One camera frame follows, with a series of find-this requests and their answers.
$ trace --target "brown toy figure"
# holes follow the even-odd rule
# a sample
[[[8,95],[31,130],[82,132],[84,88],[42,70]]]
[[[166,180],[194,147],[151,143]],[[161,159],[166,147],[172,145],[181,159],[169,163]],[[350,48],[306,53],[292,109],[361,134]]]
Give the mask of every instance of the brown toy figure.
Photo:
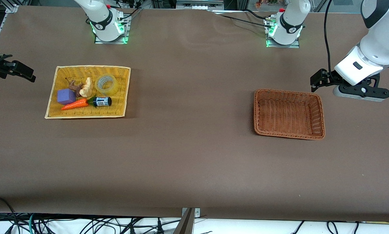
[[[75,96],[78,98],[81,96],[79,91],[82,89],[83,84],[75,85],[75,82],[76,82],[75,80],[72,80],[69,83],[69,89],[73,90],[75,92]]]

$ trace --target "green cable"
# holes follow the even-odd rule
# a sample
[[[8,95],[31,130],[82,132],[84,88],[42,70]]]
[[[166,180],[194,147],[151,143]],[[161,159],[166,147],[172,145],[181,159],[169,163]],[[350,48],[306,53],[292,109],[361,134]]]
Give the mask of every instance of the green cable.
[[[30,216],[30,219],[29,219],[29,230],[30,230],[30,234],[33,234],[33,229],[31,229],[31,222],[33,221],[33,215],[34,215],[34,213]]]

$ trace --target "wicker basket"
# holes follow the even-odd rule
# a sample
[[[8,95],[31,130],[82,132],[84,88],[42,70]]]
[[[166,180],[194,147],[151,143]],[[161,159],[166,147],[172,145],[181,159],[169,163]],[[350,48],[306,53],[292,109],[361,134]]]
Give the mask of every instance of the wicker basket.
[[[325,136],[317,94],[258,89],[254,98],[255,132],[265,136],[320,140]]]
[[[47,106],[46,119],[74,119],[74,118],[117,118],[125,116],[127,106],[128,86],[130,84],[131,68],[118,66],[65,66],[57,67],[55,80],[53,81],[52,92],[50,93],[49,104]],[[118,92],[111,96],[112,105],[110,107],[87,106],[84,108],[74,108],[62,111],[62,104],[57,102],[57,91],[67,89],[68,80],[76,80],[76,84],[84,83],[86,78],[90,77],[92,84],[103,75],[111,74],[118,81],[120,88]],[[92,91],[93,96],[103,97],[95,87]]]

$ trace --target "basket rim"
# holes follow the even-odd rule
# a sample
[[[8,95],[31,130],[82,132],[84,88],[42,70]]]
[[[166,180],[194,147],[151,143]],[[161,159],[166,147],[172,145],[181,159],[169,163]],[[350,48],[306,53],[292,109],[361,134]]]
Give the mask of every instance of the basket rim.
[[[69,117],[50,117],[49,111],[50,111],[50,104],[52,102],[52,96],[53,92],[55,91],[55,84],[56,84],[56,78],[57,78],[57,72],[60,68],[77,68],[77,67],[91,67],[91,68],[125,68],[129,70],[128,73],[128,82],[127,82],[127,90],[126,90],[126,100],[124,103],[124,112],[122,115],[111,115],[111,116],[69,116]],[[131,78],[131,68],[129,67],[122,67],[122,66],[112,66],[112,65],[72,65],[72,66],[56,66],[55,70],[55,76],[53,78],[53,85],[52,90],[50,92],[49,96],[49,102],[47,104],[46,114],[44,116],[45,119],[91,119],[91,118],[119,118],[125,116],[125,111],[127,107],[127,96],[128,96],[128,89],[130,86],[130,78]]]
[[[320,110],[320,122],[321,122],[321,135],[320,136],[310,136],[310,135],[298,135],[298,134],[286,134],[286,133],[269,133],[269,131],[261,130],[259,129],[259,108],[258,108],[258,95],[261,92],[281,92],[281,93],[290,93],[290,94],[300,94],[300,95],[306,95],[306,96],[312,96],[315,97],[317,100],[318,108]],[[325,121],[324,121],[324,113],[323,113],[323,105],[321,101],[321,97],[318,94],[315,93],[309,93],[309,92],[296,92],[296,91],[289,91],[289,90],[281,90],[281,89],[257,89],[254,92],[254,129],[255,132],[259,135],[263,136],[278,136],[278,137],[286,137],[286,138],[294,138],[294,139],[308,139],[308,140],[321,140],[326,135],[325,130]]]

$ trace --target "brown wicker basket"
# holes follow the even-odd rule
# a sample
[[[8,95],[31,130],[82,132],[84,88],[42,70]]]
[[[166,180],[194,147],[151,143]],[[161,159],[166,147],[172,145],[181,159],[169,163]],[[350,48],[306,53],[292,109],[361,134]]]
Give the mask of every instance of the brown wicker basket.
[[[254,98],[255,132],[265,136],[320,140],[325,136],[319,95],[258,89]]]

